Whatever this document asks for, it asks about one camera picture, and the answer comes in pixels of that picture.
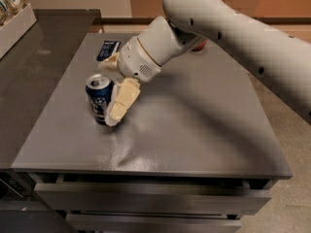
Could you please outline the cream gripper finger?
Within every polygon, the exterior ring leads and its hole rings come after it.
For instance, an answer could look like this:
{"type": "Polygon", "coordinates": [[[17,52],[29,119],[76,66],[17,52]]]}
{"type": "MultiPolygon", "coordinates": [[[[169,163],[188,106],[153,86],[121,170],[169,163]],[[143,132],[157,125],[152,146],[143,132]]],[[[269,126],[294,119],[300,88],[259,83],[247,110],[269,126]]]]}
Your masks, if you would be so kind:
{"type": "Polygon", "coordinates": [[[118,60],[119,60],[120,54],[118,52],[113,53],[108,58],[104,59],[98,64],[98,68],[101,70],[107,69],[112,71],[118,71],[118,60]]]}
{"type": "Polygon", "coordinates": [[[136,79],[125,78],[121,83],[115,83],[105,116],[106,124],[117,125],[136,101],[140,92],[140,83],[136,79]]]}

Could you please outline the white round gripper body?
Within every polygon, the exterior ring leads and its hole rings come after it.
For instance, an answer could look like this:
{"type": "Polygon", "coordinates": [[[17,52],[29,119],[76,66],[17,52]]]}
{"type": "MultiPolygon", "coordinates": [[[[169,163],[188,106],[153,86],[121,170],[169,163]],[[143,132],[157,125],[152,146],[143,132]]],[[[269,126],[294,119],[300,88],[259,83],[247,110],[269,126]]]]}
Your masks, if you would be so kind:
{"type": "Polygon", "coordinates": [[[159,16],[121,48],[118,67],[125,77],[148,83],[166,62],[200,41],[201,37],[185,33],[159,16]]]}

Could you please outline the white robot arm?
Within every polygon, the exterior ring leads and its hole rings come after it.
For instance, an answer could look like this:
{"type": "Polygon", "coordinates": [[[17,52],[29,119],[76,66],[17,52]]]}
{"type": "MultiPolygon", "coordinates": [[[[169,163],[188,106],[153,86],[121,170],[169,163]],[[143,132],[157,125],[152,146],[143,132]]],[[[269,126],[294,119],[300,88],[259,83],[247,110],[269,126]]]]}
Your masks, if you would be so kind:
{"type": "Polygon", "coordinates": [[[311,123],[311,46],[231,9],[223,0],[162,0],[164,14],[100,63],[124,80],[113,86],[104,121],[117,125],[170,59],[209,39],[311,123]]]}

